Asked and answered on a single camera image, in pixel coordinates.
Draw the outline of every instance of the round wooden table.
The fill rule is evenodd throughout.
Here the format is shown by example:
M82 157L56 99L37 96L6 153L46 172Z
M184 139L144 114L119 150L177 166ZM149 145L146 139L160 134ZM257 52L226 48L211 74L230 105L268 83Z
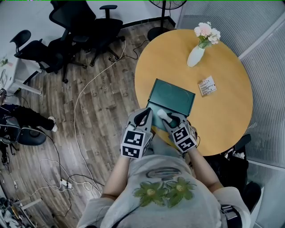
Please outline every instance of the round wooden table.
M245 133L252 115L252 89L242 63L222 42L206 48L196 66L187 66L189 53L198 43L194 31L188 29L158 36L142 52L134 82L141 108L146 107L156 78L195 93L188 120L200 136L199 151L208 156L229 149ZM210 75L217 91L202 97L198 82ZM167 132L153 129L173 145Z

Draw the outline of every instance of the black strap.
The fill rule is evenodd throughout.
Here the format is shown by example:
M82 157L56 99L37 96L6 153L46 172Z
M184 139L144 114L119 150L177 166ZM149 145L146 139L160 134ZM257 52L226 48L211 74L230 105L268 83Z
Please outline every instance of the black strap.
M242 228L239 212L231 205L221 205L221 211L226 216L228 228Z

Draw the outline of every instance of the white t-shirt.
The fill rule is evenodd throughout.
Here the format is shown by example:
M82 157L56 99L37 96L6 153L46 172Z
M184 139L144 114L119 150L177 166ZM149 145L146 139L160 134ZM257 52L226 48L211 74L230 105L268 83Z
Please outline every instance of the white t-shirt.
M232 205L240 213L243 228L250 213L239 191L224 187L213 194L179 158L149 155L130 163L125 190L114 201L92 199L77 225L111 228L218 228L220 205Z

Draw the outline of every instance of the fan base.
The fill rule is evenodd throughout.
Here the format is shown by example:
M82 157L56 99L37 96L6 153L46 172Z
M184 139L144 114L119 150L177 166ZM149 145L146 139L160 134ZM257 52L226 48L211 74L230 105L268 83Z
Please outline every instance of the fan base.
M152 41L154 38L168 31L169 29L166 29L166 28L155 27L155 28L152 28L150 31L148 31L147 38L149 41Z

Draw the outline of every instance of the person's arm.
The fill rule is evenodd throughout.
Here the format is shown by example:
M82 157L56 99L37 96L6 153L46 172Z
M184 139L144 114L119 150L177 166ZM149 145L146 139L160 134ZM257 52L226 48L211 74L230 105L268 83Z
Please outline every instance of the person's arm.
M7 95L6 90L1 89L1 91L2 91L2 93L1 93L1 96L0 96L0 106L3 105L3 102L4 102L4 100L6 98L6 95Z
M120 156L107 183L104 186L102 198L116 200L126 188L128 180L130 158Z
M188 155L191 159L197 180L201 181L212 193L219 188L223 188L212 167L196 147L188 150Z

